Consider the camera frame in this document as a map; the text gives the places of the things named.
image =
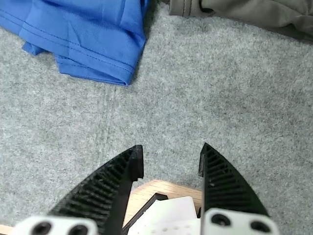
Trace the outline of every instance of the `carpet floor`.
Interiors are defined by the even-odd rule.
[[[259,195],[282,234],[313,217],[313,46],[153,1],[132,85],[58,73],[0,29],[0,224],[47,212],[116,154],[144,148],[145,178],[200,188],[204,142]]]

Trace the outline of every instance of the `screw hole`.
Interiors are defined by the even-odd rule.
[[[222,214],[215,214],[212,216],[211,221],[213,224],[218,224],[223,227],[230,226],[230,220]]]
[[[51,224],[48,222],[41,222],[40,224],[37,224],[33,231],[32,235],[46,235],[49,233],[51,229]]]
[[[269,227],[265,223],[260,222],[260,221],[252,222],[251,223],[251,228],[253,230],[257,230],[257,231],[264,232],[264,233],[269,233],[270,232]]]
[[[73,227],[68,235],[87,235],[88,233],[88,228],[84,225],[76,225]]]

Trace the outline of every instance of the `fabric seam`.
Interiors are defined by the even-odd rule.
[[[0,11],[2,11],[2,12],[4,12],[4,13],[8,14],[9,16],[11,16],[11,17],[13,17],[13,18],[15,18],[15,19],[17,19],[17,20],[19,20],[19,21],[21,21],[21,22],[23,22],[23,23],[27,24],[27,25],[29,25],[29,26],[30,26],[30,27],[32,27],[32,28],[35,28],[35,29],[37,29],[37,30],[41,31],[41,32],[42,32],[42,33],[44,33],[44,34],[50,35],[50,36],[52,36],[52,37],[55,37],[55,38],[61,39],[61,40],[65,41],[65,42],[69,42],[69,43],[74,44],[74,45],[77,45],[77,46],[80,46],[80,47],[81,47],[81,48],[83,48],[83,49],[86,49],[86,50],[91,51],[91,52],[93,52],[93,53],[96,53],[96,54],[98,54],[98,55],[104,56],[104,57],[106,57],[106,58],[108,58],[108,59],[115,60],[115,59],[112,59],[112,58],[110,58],[110,57],[107,57],[107,56],[105,56],[105,55],[103,55],[103,54],[99,54],[99,53],[98,53],[98,52],[96,52],[96,51],[93,51],[93,50],[91,50],[91,49],[88,49],[88,48],[86,48],[86,47],[83,47],[83,46],[81,46],[81,45],[79,45],[79,44],[77,44],[77,43],[74,43],[74,42],[71,42],[71,41],[66,40],[66,39],[64,39],[64,38],[60,38],[60,37],[58,37],[58,36],[56,36],[56,35],[53,35],[53,34],[47,33],[47,32],[45,32],[45,31],[43,31],[43,30],[41,30],[41,29],[39,29],[39,28],[37,28],[37,27],[35,27],[35,26],[33,26],[33,25],[31,25],[31,24],[29,24],[29,23],[27,23],[27,22],[25,22],[25,21],[23,21],[23,20],[21,20],[21,19],[19,19],[19,18],[17,18],[16,16],[13,16],[13,15],[11,15],[11,14],[10,14],[10,13],[8,13],[8,12],[3,11],[2,9],[0,9]],[[22,24],[17,24],[16,22],[14,22],[14,21],[12,21],[12,20],[10,20],[10,19],[6,18],[5,16],[2,16],[2,15],[0,15],[0,16],[1,16],[1,17],[3,17],[3,18],[5,18],[6,20],[8,20],[8,21],[10,21],[10,22],[12,22],[12,23],[14,23],[14,24],[16,24],[16,25],[20,26],[21,28],[25,29],[26,31],[28,31],[28,32],[30,32],[30,33],[32,33],[32,34],[34,34],[34,35],[38,36],[38,37],[41,37],[41,38],[46,39],[46,40],[48,40],[48,41],[49,41],[49,39],[44,38],[44,37],[42,37],[42,36],[40,36],[40,35],[35,34],[34,32],[31,32],[31,31],[27,30],[26,28],[24,28],[24,27],[23,27],[23,25],[22,25]],[[62,44],[57,43],[57,42],[54,42],[54,41],[51,41],[51,42],[56,43],[56,44],[59,44],[59,45],[64,46],[64,47],[67,47],[67,46],[65,46],[65,45],[62,45]],[[133,69],[133,66],[131,66],[131,65],[129,65],[129,64],[123,63],[123,62],[121,62],[121,61],[117,61],[117,62],[120,62],[120,63],[122,63],[122,64],[125,64],[125,65],[127,65],[127,66],[130,66],[130,67],[132,67],[132,69]],[[119,67],[119,66],[116,66],[116,67],[121,68],[121,69],[124,69],[124,70],[126,70],[126,71],[130,72],[129,70],[127,70],[127,69],[125,69],[125,68],[122,68],[122,67]]]

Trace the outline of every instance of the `textured grip pad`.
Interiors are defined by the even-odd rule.
[[[258,196],[234,166],[205,143],[201,151],[199,175],[203,177],[202,213],[210,208],[268,213]]]
[[[133,181],[143,178],[142,146],[114,157],[66,195],[49,215],[89,218],[100,235],[121,234]]]

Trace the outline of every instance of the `black plastic part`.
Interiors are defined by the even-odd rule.
[[[41,222],[33,228],[31,234],[32,235],[46,235],[50,232],[51,227],[52,226],[49,222]]]
[[[76,225],[68,233],[68,235],[87,235],[87,234],[88,228],[84,225]]]
[[[48,214],[89,218],[99,235],[120,235],[133,181],[143,174],[142,146],[135,145],[98,168]]]
[[[213,224],[217,224],[223,227],[231,225],[230,220],[225,215],[222,214],[215,214],[214,216],[212,216],[211,222]]]
[[[260,232],[264,232],[264,233],[270,233],[269,227],[261,221],[253,221],[251,223],[251,228],[253,230],[256,230],[256,231],[260,231]]]
[[[203,177],[202,217],[210,208],[268,216],[258,196],[242,175],[207,143],[201,151],[199,175]]]
[[[197,218],[201,218],[201,208],[199,208],[198,214],[197,214]]]
[[[129,228],[144,214],[144,212],[155,202],[167,200],[168,197],[164,194],[155,193],[148,201],[147,203],[135,214],[135,216],[123,227],[123,235],[128,234]]]

